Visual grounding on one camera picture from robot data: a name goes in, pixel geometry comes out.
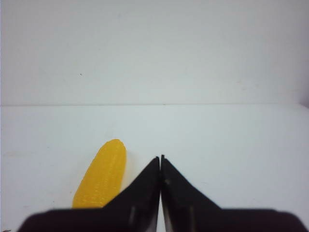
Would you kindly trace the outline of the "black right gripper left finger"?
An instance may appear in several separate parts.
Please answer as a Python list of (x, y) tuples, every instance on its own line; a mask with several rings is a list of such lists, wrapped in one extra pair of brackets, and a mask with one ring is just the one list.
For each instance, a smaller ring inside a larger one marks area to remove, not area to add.
[(102, 208), (57, 209), (28, 217), (21, 232), (155, 232), (160, 164), (154, 158), (136, 179)]

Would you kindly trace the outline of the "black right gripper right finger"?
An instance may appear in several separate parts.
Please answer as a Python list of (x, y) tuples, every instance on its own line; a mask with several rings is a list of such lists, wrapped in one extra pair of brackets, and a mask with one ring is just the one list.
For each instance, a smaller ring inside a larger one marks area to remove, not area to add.
[(161, 199), (168, 232), (306, 232), (292, 213), (273, 209), (221, 208), (196, 189), (164, 156)]

